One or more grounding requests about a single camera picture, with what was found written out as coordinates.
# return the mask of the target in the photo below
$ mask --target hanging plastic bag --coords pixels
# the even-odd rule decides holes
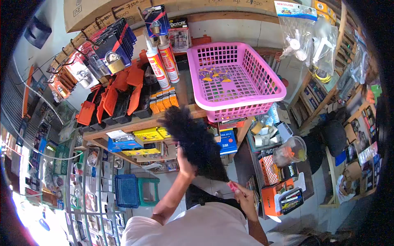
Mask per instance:
[[[351,77],[360,84],[364,84],[368,69],[369,55],[365,42],[357,31],[355,31],[355,38],[357,42],[357,50],[351,64]]]
[[[316,9],[301,4],[274,2],[284,41],[280,59],[294,55],[309,66],[313,27],[317,21]]]
[[[316,77],[328,82],[334,75],[334,52],[338,37],[338,28],[332,26],[324,17],[320,17],[314,26],[312,42],[314,45],[311,57]]]

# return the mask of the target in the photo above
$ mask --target small yellow box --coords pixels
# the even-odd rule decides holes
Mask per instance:
[[[159,108],[160,112],[165,111],[165,106],[163,104],[163,93],[162,92],[156,93],[156,105]]]
[[[317,15],[318,15],[318,18],[319,17],[323,17],[323,18],[325,18],[326,20],[328,20],[329,22],[330,22],[330,16],[328,15],[328,14],[326,14],[326,13],[323,13],[323,12],[320,12],[320,11],[316,11],[316,13],[317,13]]]
[[[163,104],[164,106],[168,109],[171,108],[171,102],[170,102],[170,92],[169,90],[163,91]]]
[[[149,154],[159,154],[161,152],[162,152],[161,142],[157,142],[155,148],[152,149],[122,151],[122,153],[124,153],[125,155],[149,155]]]
[[[167,129],[165,129],[164,127],[159,127],[159,128],[157,129],[157,131],[160,133],[160,135],[161,135],[163,138],[171,137],[171,135],[168,133]]]
[[[328,7],[327,7],[327,4],[325,4],[325,3],[316,1],[315,2],[315,9],[317,11],[328,14]]]
[[[171,105],[172,105],[172,106],[179,107],[177,95],[176,95],[176,93],[175,93],[175,88],[174,88],[174,87],[171,87],[171,88],[169,89],[169,92],[170,92],[170,102],[171,102]]]
[[[156,105],[156,94],[151,95],[151,98],[149,99],[149,107],[151,108],[153,114],[160,113],[160,110]]]
[[[141,139],[143,142],[163,140],[164,138],[157,131],[157,127],[148,128],[140,131],[133,132],[136,137]]]

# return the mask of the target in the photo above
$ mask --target green stool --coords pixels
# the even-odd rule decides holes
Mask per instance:
[[[159,202],[159,192],[157,189],[157,184],[160,183],[159,178],[137,178],[138,180],[138,193],[139,193],[139,201],[140,206],[142,207],[153,207]],[[143,184],[144,183],[154,183],[154,202],[144,201],[143,195]]]

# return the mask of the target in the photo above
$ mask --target feather duster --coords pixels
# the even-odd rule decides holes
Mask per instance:
[[[191,118],[187,107],[168,108],[165,119],[159,122],[174,140],[179,141],[190,164],[197,167],[198,175],[223,182],[229,181],[220,159],[221,147],[201,119]]]

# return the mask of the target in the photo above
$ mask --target blue box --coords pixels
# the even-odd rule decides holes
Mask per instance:
[[[128,149],[143,148],[143,146],[143,142],[138,138],[122,142],[114,142],[112,138],[108,139],[108,151],[113,153]]]
[[[220,155],[227,155],[237,152],[237,143],[235,141],[234,132],[232,130],[224,130],[220,132]]]

